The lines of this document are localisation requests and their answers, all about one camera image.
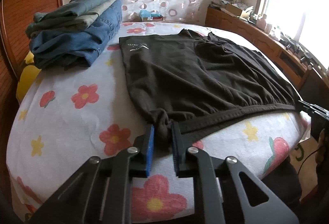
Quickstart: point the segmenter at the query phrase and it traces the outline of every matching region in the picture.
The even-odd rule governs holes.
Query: cabinet drawer
[[[286,62],[284,62],[281,58],[276,59],[276,65],[280,67],[281,71],[284,73],[284,75],[289,79],[289,81],[294,85],[294,87],[298,87],[301,77],[297,75]]]
[[[256,34],[253,28],[242,21],[236,21],[236,22],[237,22],[237,26],[235,27],[236,33],[244,37],[246,40],[248,40],[253,44],[256,40]]]
[[[230,16],[224,12],[221,12],[221,11],[218,12],[218,16],[220,17],[220,20],[221,20],[219,28],[222,30],[232,32],[232,28],[236,22],[235,19],[232,16]]]
[[[274,54],[273,50],[265,41],[256,38],[254,41],[254,45],[257,47],[257,49],[259,49],[262,53],[264,53],[270,60],[275,61],[276,54]]]

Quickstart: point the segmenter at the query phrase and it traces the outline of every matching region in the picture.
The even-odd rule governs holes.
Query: metal screw
[[[89,163],[92,163],[92,164],[97,164],[99,163],[100,161],[100,158],[98,156],[92,156],[89,158]]]
[[[237,162],[237,159],[234,156],[229,156],[229,157],[227,157],[226,161],[229,164],[235,164]]]
[[[127,149],[127,151],[128,151],[128,153],[130,153],[130,154],[138,153],[138,149],[137,149],[136,147],[134,147],[134,146],[129,147],[129,148]]]
[[[190,147],[187,149],[187,151],[191,154],[196,154],[199,151],[199,149],[196,147]]]

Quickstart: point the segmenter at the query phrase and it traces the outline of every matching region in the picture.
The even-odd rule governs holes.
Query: cable
[[[314,154],[314,153],[316,153],[318,150],[320,150],[322,147],[325,147],[324,145],[322,145],[320,148],[318,148],[318,149],[316,149],[315,151],[313,151],[313,152],[311,152],[305,159],[304,159],[304,161],[302,162],[302,164],[300,165],[300,167],[299,167],[299,170],[298,170],[298,173],[297,173],[297,175],[299,175],[299,173],[300,173],[300,170],[302,169],[302,166],[303,166],[303,164],[305,163],[305,161],[312,155],[312,154]]]

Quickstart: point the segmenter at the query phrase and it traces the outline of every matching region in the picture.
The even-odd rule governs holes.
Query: yellow flower pattern
[[[283,113],[283,115],[284,115],[284,117],[285,117],[287,120],[289,120],[289,119],[290,119],[290,117],[289,117],[289,114],[288,114],[288,113]]]
[[[105,62],[105,64],[106,64],[107,66],[111,66],[111,65],[113,65],[114,63],[115,63],[115,60],[112,59],[112,58],[108,59],[108,61]]]
[[[31,140],[31,146],[32,146],[32,153],[31,156],[35,155],[42,155],[41,149],[44,147],[43,142],[41,142],[41,136],[38,137],[37,140]]]
[[[243,130],[243,133],[245,133],[248,136],[248,140],[249,141],[252,141],[252,140],[258,141],[258,137],[256,135],[258,132],[258,128],[253,127],[251,125],[250,121],[246,121],[245,125],[246,125],[246,129]]]
[[[19,112],[19,120],[24,120],[27,114],[27,110],[23,110]]]

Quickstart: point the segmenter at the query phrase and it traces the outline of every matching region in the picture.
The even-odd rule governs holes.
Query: stack of clothes
[[[122,0],[71,0],[50,13],[35,13],[26,34],[35,66],[90,67],[115,36]]]

